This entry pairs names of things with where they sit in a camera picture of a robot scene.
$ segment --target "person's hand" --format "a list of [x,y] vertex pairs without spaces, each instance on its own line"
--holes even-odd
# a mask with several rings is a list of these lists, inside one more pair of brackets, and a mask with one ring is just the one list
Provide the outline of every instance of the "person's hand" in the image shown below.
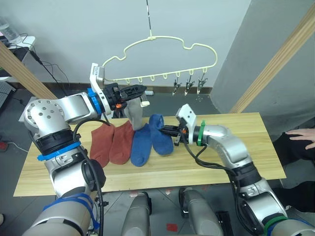
[[287,131],[286,134],[297,134],[300,136],[290,137],[291,140],[310,140],[313,143],[307,145],[305,149],[315,148],[315,129],[295,129]]

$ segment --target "white wall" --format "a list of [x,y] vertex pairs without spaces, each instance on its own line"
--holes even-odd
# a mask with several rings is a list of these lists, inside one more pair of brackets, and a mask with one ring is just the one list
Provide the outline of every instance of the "white wall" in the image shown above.
[[[211,91],[228,113],[279,50],[313,0],[253,0]],[[272,140],[315,116],[315,37],[301,47],[244,112],[260,112]]]
[[[205,85],[212,87],[249,4],[250,0],[149,0],[153,34],[214,47],[219,61],[207,73]],[[9,16],[20,33],[36,37],[40,58],[59,64],[74,83],[89,82],[92,62],[121,57],[124,47],[149,36],[145,0],[0,0],[0,6],[0,14]],[[109,64],[106,76],[115,79],[188,69],[212,64],[213,58],[205,49],[186,51],[177,41],[161,39],[132,48],[126,61]],[[41,81],[52,82],[32,58],[25,63]],[[200,75],[192,77],[195,85]],[[180,81],[187,77],[183,74]],[[173,78],[147,79],[143,84],[172,86]]]

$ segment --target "sock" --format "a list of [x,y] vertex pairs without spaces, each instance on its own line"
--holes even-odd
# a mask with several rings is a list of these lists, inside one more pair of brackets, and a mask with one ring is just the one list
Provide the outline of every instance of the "sock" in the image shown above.
[[134,133],[132,148],[131,148],[131,162],[135,166],[143,166],[147,163],[152,147],[150,127],[145,124],[142,129]]
[[114,130],[115,126],[103,124],[91,132],[92,146],[90,159],[98,161],[102,167],[106,166],[109,162],[109,151],[113,143]]
[[122,165],[129,160],[133,134],[129,121],[115,128],[113,144],[109,151],[110,162]]
[[173,141],[171,136],[163,134],[160,129],[164,125],[164,119],[161,114],[150,116],[149,126],[154,150],[160,155],[167,155],[173,152]]
[[125,115],[130,120],[133,130],[142,128],[142,107],[140,106],[140,98],[135,98],[127,102],[125,108]]

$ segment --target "wooden table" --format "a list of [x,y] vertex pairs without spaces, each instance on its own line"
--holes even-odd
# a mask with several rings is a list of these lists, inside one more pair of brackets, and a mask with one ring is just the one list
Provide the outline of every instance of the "wooden table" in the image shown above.
[[[261,176],[266,179],[286,178],[259,113],[201,115],[197,116],[197,125],[200,125],[203,119],[206,124],[225,125],[241,138]],[[110,120],[115,126],[126,121],[125,118]],[[164,123],[178,124],[175,117],[164,117]],[[91,131],[99,126],[99,122],[88,122],[79,129],[82,145],[87,150],[91,148]],[[194,153],[201,149],[196,145],[191,145],[190,148]],[[55,195],[44,163],[36,158],[39,154],[32,144],[14,196]],[[204,151],[201,158],[222,164],[217,153],[210,148]],[[128,161],[124,165],[109,163],[104,167],[104,171],[107,178],[102,188],[104,192],[228,182],[224,171],[198,166],[183,144],[174,147],[174,152],[168,156],[160,156],[152,149],[150,158],[143,167],[135,167]]]

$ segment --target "black cable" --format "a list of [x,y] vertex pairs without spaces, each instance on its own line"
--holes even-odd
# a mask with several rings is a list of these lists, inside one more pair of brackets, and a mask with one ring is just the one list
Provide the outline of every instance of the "black cable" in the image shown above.
[[35,59],[35,61],[37,61],[40,65],[42,65],[45,70],[51,75],[51,77],[55,80],[55,82],[57,83],[57,85],[59,86],[59,88],[63,91],[63,93],[65,94],[65,96],[67,96],[67,93],[65,92],[65,90],[62,88],[62,86],[58,83],[58,81],[56,80],[56,78],[54,77],[54,75],[52,73],[50,73],[50,71],[46,68],[46,66],[44,66],[44,64],[41,62],[40,58],[38,57],[38,55],[33,52],[32,50],[30,50],[30,54],[33,56],[33,58]]
[[50,64],[49,66],[51,66],[52,67],[52,69],[53,69],[53,66],[55,65],[57,68],[58,68],[58,70],[61,72],[61,73],[63,73],[63,75],[65,76],[65,78],[67,79],[67,82],[68,82],[68,85],[70,86],[70,82],[69,82],[69,79],[68,79],[68,77],[67,77],[67,75],[64,73],[64,71],[63,70],[61,70],[60,69],[60,67],[58,66],[58,64],[51,64],[50,62],[48,62],[48,61],[44,61],[44,60],[42,60],[42,62],[45,62],[45,63],[48,63],[48,64]]
[[103,231],[104,231],[104,206],[103,206],[103,204],[104,204],[104,201],[103,201],[103,195],[102,195],[100,183],[99,183],[96,171],[94,169],[94,166],[93,166],[92,162],[90,161],[89,157],[87,156],[87,154],[85,153],[85,151],[83,150],[83,148],[81,146],[79,146],[78,149],[79,149],[80,153],[83,155],[87,164],[89,165],[89,167],[92,171],[92,174],[94,176],[94,179],[95,179],[97,194],[98,194],[98,198],[99,198],[99,234],[98,235],[103,235]]
[[[0,93],[6,94],[6,95],[9,96],[9,93],[6,93],[6,92],[0,92]],[[23,103],[23,100],[22,100],[22,99],[18,99],[18,98],[15,98],[15,97],[11,97],[11,98],[12,98],[12,99],[15,99],[15,100],[17,100],[17,101],[19,101],[21,105],[26,106],[26,105]]]
[[47,61],[43,61],[43,60],[41,60],[41,62],[44,62],[44,63],[47,63],[48,65],[44,65],[44,66],[51,66],[51,73],[52,73],[52,75],[54,75],[54,67],[53,67],[53,65],[57,65],[57,64],[51,64],[50,62],[47,62]]
[[[91,118],[91,119],[87,119],[87,120],[83,120],[81,122],[79,122],[74,130],[73,130],[73,140],[74,141],[78,141],[77,139],[77,132],[78,132],[78,129],[80,128],[80,126],[86,122],[89,122],[89,121],[98,121],[98,122],[102,122],[108,126],[110,126],[110,124],[104,120],[101,120],[101,119],[96,119],[96,118]],[[103,230],[104,230],[104,201],[103,201],[103,195],[102,195],[102,190],[101,190],[101,187],[100,187],[100,183],[99,183],[99,179],[97,177],[97,174],[96,174],[96,171],[94,169],[94,166],[93,164],[91,163],[89,157],[87,156],[87,154],[85,153],[85,151],[83,150],[83,148],[81,146],[78,147],[79,151],[81,152],[81,154],[83,155],[84,159],[86,160],[87,164],[89,165],[91,171],[92,171],[92,174],[94,176],[94,179],[95,179],[95,183],[96,183],[96,188],[97,188],[97,194],[98,194],[98,198],[99,198],[99,234],[98,235],[103,235]]]
[[240,182],[238,179],[235,178],[235,181],[232,180],[232,177],[235,177],[236,174],[234,173],[234,171],[228,167],[222,166],[218,163],[212,163],[212,162],[206,162],[203,160],[200,160],[198,157],[199,155],[208,147],[208,145],[205,145],[205,147],[197,154],[194,155],[192,153],[192,151],[190,150],[190,148],[188,147],[188,143],[187,140],[185,139],[185,136],[182,132],[182,130],[180,129],[180,134],[181,134],[181,138],[184,142],[184,146],[186,148],[186,150],[189,152],[189,154],[195,159],[195,162],[202,166],[202,167],[206,167],[206,168],[211,168],[211,169],[218,169],[218,170],[225,170],[225,172],[227,173],[227,175],[229,176],[229,180],[231,183],[231,187],[232,187],[232,192],[233,192],[233,197],[234,197],[234,203],[235,203],[235,211],[236,211],[236,216],[239,220],[239,222],[241,223],[241,225],[244,227],[244,229],[250,233],[251,235],[257,235],[255,232],[253,232],[245,223],[244,223],[244,218],[242,217],[241,213],[240,213],[240,209],[239,209],[239,195],[240,195]]
[[26,42],[24,42],[24,40],[25,40],[25,39],[27,39],[27,37],[28,37],[28,33],[21,33],[21,34],[20,34],[20,36],[21,36],[22,34],[25,34],[25,35],[26,35],[26,36],[25,36],[25,38],[23,39],[22,43],[25,43],[25,44],[31,45],[31,46],[34,48],[34,52],[36,53],[36,49],[35,49],[34,45],[32,45],[32,44],[30,44],[30,43],[26,43]]
[[50,71],[46,68],[46,66],[45,66],[42,62],[49,63],[52,68],[53,68],[53,65],[57,66],[58,69],[60,70],[60,72],[64,74],[65,78],[66,78],[67,81],[68,81],[68,85],[70,86],[70,82],[69,82],[69,79],[68,79],[67,75],[63,72],[63,70],[60,69],[60,67],[59,67],[57,64],[51,64],[50,62],[47,62],[47,61],[41,61],[40,58],[39,58],[39,56],[37,55],[36,50],[35,50],[35,47],[34,47],[33,45],[32,45],[32,47],[33,47],[34,51],[32,51],[32,50],[30,50],[30,49],[25,49],[24,47],[22,47],[22,46],[20,46],[20,45],[17,45],[17,44],[14,44],[14,43],[12,43],[11,45],[13,45],[13,46],[15,46],[15,47],[23,48],[23,49],[24,49],[25,51],[27,51],[27,52],[29,51],[30,54],[31,54],[31,55],[33,56],[33,58],[35,59],[35,61],[37,61],[40,65],[42,65],[42,66],[45,68],[45,70],[51,75],[51,77],[52,77],[52,78],[55,80],[55,82],[58,84],[59,88],[60,88],[60,89],[64,92],[64,94],[67,96],[67,93],[65,92],[65,89],[63,89],[63,88],[61,87],[61,85],[58,83],[58,80],[56,80],[56,78],[54,77],[54,75],[53,75],[52,73],[50,73]]
[[104,120],[102,120],[102,119],[97,119],[97,118],[90,118],[90,119],[86,119],[86,120],[80,121],[80,122],[75,126],[75,128],[74,128],[74,130],[73,130],[73,134],[72,134],[73,140],[77,141],[77,137],[76,137],[76,136],[77,136],[78,129],[80,128],[80,126],[81,126],[82,124],[84,124],[84,123],[86,123],[86,122],[89,122],[89,121],[98,121],[98,122],[101,122],[101,123],[104,123],[104,124],[110,126],[110,123],[108,123],[108,122],[106,122],[106,121],[104,121]]
[[104,115],[104,118],[105,118],[106,122],[109,123],[108,118],[106,116],[106,113],[103,113],[103,115]]

